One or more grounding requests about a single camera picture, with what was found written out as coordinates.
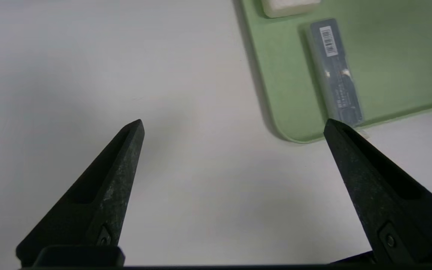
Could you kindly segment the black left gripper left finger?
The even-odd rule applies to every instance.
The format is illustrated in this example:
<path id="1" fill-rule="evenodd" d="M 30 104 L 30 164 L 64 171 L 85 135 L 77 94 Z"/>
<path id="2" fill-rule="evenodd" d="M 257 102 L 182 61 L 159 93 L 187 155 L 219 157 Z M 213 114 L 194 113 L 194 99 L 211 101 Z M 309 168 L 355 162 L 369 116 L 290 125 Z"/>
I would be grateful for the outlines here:
<path id="1" fill-rule="evenodd" d="M 118 246 L 145 130 L 125 125 L 19 243 L 22 265 L 123 265 Z"/>

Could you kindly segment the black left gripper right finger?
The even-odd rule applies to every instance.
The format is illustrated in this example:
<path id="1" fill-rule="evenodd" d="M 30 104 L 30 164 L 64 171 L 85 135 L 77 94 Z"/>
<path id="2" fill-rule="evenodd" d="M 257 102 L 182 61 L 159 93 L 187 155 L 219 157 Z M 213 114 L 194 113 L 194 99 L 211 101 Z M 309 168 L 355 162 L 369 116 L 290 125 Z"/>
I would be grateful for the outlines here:
<path id="1" fill-rule="evenodd" d="M 350 126 L 324 137 L 377 263 L 432 264 L 432 193 Z"/>

